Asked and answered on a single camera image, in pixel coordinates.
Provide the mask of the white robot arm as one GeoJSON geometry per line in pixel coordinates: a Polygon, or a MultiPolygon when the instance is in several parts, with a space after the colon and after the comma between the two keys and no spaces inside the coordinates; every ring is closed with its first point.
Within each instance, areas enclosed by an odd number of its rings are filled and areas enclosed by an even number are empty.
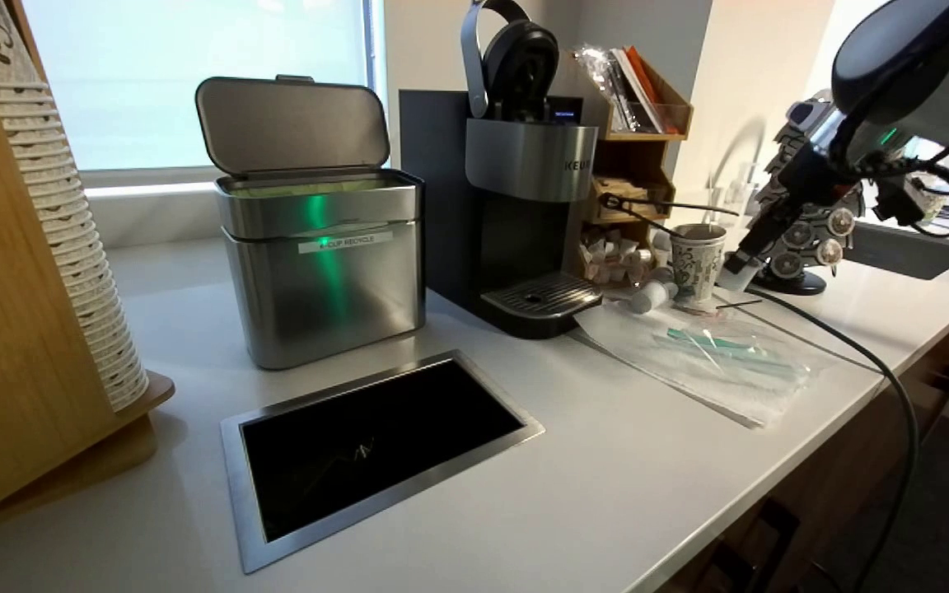
{"type": "Polygon", "coordinates": [[[832,209],[863,179],[920,173],[888,156],[888,131],[949,151],[949,0],[888,0],[863,18],[835,53],[832,98],[837,131],[781,170],[784,199],[754,217],[737,245],[745,256],[766,256],[807,204],[832,209]]]}

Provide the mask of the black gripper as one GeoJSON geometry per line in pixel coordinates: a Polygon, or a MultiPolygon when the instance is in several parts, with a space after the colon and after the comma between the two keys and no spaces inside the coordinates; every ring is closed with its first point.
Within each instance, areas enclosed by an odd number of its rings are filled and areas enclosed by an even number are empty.
{"type": "Polygon", "coordinates": [[[839,131],[844,113],[810,95],[789,110],[775,131],[775,158],[769,181],[754,194],[752,252],[769,256],[781,239],[807,216],[832,211],[858,185],[849,173],[832,161],[832,143],[839,131]]]}

